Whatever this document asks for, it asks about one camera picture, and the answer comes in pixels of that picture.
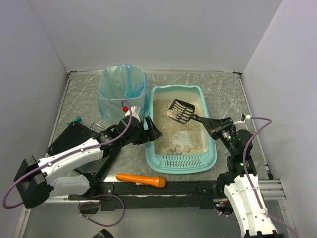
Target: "orange handle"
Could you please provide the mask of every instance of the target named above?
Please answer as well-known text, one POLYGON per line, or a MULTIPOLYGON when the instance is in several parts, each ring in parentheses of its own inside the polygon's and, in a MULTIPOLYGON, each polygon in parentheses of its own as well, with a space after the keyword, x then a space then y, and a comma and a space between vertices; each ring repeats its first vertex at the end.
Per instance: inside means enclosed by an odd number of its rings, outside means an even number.
POLYGON ((115 178, 121 181, 139 182, 143 184, 153 185, 155 187, 164 187, 166 182, 166 179, 163 177, 148 177, 140 175, 117 174, 115 178))

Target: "trash bin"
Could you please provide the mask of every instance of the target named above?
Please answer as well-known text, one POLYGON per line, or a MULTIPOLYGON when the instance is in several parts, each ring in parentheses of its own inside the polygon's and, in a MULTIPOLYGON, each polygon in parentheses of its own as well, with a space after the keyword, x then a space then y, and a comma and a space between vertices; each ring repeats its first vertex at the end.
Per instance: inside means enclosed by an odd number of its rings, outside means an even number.
POLYGON ((139 106, 140 119, 144 119, 148 78, 141 67, 117 65, 104 69, 100 77, 98 107, 102 120, 118 124, 124 118, 121 102, 127 99, 131 106, 139 106))

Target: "gray tabletop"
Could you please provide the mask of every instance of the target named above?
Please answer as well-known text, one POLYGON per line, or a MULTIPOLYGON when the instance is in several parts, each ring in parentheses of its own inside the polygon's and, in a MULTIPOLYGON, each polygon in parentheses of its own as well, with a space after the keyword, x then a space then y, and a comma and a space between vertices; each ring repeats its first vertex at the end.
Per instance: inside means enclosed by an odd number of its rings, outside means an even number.
MULTIPOLYGON (((186 73, 186 72, 147 72, 149 91, 155 86, 170 84, 197 85, 204 92, 211 118, 231 117, 234 121, 239 116, 249 114, 248 105, 240 84, 238 74, 209 72, 209 73, 186 73)), ((98 110, 98 86, 100 74, 72 73, 69 76, 69 85, 58 116, 55 129, 55 140, 71 122, 80 116, 83 123, 90 126, 96 122, 103 126, 109 126, 101 121, 98 110)), ((253 123, 248 120, 246 127, 254 132, 253 123)), ((221 141, 216 141, 217 162, 211 169, 190 175, 171 175, 154 171, 147 163, 145 145, 128 145, 121 149, 118 157, 107 171, 105 181, 116 181, 115 175, 119 173, 162 176, 168 181, 191 181, 191 180, 216 180, 220 173, 228 171, 227 156, 229 153, 221 141)), ((268 179, 263 154, 256 138, 253 142, 251 155, 256 166, 259 179, 268 179)))

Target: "red button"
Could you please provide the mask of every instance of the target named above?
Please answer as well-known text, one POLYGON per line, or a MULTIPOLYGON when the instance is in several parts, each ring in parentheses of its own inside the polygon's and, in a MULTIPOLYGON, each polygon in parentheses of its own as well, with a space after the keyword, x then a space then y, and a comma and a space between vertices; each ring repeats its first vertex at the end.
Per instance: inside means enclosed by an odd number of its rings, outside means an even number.
POLYGON ((129 108, 127 106, 124 106, 122 110, 126 113, 127 111, 129 111, 129 108))

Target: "table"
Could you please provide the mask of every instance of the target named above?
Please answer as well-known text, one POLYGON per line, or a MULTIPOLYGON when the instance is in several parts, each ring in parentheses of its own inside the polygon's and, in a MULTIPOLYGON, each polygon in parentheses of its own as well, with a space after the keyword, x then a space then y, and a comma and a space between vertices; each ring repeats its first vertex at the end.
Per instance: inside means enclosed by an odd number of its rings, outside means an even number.
MULTIPOLYGON (((220 119, 232 117, 239 120, 241 114, 250 114, 247 100, 242 88, 239 74, 224 72, 177 72, 177 71, 146 71, 149 80, 149 92, 155 86, 170 84, 197 85, 204 93, 211 118, 220 119)), ((98 110, 98 87, 100 74, 76 73, 69 76, 69 84, 58 115, 58 123, 53 139, 56 139, 71 122, 80 116, 83 123, 90 126, 93 122, 109 126, 101 121, 98 110)), ((251 120, 246 122, 250 132, 255 132, 251 120)), ((253 142, 251 155, 258 172, 259 179, 268 179, 268 168, 265 162, 259 139, 253 142)), ((116 181, 118 173, 144 176, 163 176, 167 181, 216 180, 220 173, 228 171, 228 151, 220 140, 216 141, 217 162, 210 170, 190 174, 171 175, 154 171, 147 163, 145 145, 128 145, 121 149, 118 157, 107 171, 105 181, 116 181)))

